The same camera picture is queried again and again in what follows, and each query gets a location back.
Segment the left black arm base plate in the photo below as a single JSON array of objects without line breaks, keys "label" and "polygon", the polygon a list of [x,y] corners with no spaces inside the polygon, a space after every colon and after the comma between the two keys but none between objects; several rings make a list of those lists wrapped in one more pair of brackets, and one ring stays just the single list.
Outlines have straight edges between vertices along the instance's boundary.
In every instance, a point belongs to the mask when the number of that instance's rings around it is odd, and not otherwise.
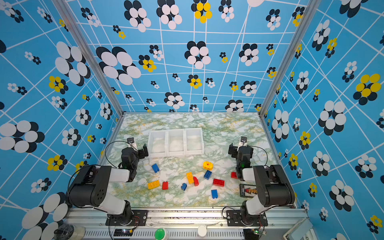
[{"label": "left black arm base plate", "polygon": [[130,210],[120,215],[109,215],[107,214],[106,226],[115,227],[138,227],[145,226],[148,210]]}]

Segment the yellow round lego piece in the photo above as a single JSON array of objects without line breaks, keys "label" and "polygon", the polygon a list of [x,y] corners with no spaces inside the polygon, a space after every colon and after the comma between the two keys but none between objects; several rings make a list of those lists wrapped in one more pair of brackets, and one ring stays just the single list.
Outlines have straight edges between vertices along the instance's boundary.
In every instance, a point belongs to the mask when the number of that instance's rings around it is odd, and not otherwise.
[{"label": "yellow round lego piece", "polygon": [[211,162],[205,161],[203,163],[203,169],[205,169],[205,170],[212,171],[213,167],[214,167],[214,165]]}]

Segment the red arched lego brick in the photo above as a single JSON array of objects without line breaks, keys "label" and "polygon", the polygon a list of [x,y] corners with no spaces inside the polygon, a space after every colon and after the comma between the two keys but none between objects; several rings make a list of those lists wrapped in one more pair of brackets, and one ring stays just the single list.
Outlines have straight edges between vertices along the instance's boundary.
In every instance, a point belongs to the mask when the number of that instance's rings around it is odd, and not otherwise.
[{"label": "red arched lego brick", "polygon": [[231,178],[238,179],[236,172],[231,172]]}]

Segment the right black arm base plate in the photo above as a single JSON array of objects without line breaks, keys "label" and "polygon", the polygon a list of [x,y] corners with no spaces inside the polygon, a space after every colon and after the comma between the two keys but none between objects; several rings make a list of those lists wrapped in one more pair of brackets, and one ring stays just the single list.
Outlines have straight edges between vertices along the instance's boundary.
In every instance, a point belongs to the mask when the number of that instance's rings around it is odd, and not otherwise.
[{"label": "right black arm base plate", "polygon": [[248,215],[241,210],[225,210],[224,219],[229,227],[267,227],[268,220],[266,214]]}]

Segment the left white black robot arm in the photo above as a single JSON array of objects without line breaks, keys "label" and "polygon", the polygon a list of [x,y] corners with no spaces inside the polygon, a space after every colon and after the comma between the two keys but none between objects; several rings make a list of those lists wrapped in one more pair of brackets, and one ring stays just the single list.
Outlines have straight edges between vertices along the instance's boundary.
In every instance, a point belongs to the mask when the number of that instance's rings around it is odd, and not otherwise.
[{"label": "left white black robot arm", "polygon": [[108,193],[110,183],[130,183],[137,175],[138,163],[149,156],[147,145],[137,149],[130,143],[122,150],[121,163],[113,166],[87,165],[75,174],[68,185],[67,203],[77,208],[94,208],[127,225],[134,219],[131,204]]}]

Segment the blue square lego brick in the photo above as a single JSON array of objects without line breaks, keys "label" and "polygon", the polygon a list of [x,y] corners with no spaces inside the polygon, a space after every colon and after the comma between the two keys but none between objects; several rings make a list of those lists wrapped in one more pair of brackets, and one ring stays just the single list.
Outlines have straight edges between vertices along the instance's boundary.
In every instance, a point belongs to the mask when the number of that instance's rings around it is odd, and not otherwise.
[{"label": "blue square lego brick", "polygon": [[212,175],[212,172],[207,170],[206,173],[204,174],[204,179],[209,180],[211,175]]}]

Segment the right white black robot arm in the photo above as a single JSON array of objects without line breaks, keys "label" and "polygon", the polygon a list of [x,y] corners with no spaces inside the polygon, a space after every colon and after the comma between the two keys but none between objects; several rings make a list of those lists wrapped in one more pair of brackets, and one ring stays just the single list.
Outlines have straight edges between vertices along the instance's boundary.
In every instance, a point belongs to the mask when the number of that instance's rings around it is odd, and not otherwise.
[{"label": "right white black robot arm", "polygon": [[251,166],[254,148],[245,143],[230,144],[228,154],[236,160],[236,175],[240,181],[254,182],[256,196],[241,206],[242,221],[249,225],[275,207],[292,205],[295,194],[286,173],[280,165]]}]

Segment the yellow wide lego brick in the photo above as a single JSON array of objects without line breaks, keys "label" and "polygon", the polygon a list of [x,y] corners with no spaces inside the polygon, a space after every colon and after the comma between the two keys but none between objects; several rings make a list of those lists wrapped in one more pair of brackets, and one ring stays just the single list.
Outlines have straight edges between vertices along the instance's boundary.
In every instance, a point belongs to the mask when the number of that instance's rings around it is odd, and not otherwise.
[{"label": "yellow wide lego brick", "polygon": [[148,183],[148,189],[149,190],[155,189],[155,188],[157,188],[159,186],[160,186],[160,181],[159,180],[151,182],[151,183]]}]

